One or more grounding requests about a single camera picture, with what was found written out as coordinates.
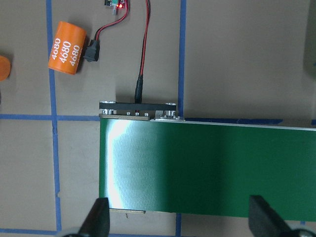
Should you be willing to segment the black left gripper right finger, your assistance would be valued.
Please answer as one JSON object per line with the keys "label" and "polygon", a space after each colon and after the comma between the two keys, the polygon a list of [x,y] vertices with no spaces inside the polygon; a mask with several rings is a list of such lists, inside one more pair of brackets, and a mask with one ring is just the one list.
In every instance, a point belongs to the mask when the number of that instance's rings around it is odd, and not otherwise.
{"label": "black left gripper right finger", "polygon": [[254,237],[292,237],[291,228],[262,196],[249,197],[248,226]]}

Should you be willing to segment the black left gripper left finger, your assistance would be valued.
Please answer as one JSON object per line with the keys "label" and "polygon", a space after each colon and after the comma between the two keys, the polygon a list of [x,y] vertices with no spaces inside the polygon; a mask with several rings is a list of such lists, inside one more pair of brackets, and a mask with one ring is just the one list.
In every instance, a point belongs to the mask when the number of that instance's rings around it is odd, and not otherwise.
{"label": "black left gripper left finger", "polygon": [[80,237],[107,237],[110,232],[110,211],[107,197],[97,198],[79,229]]}

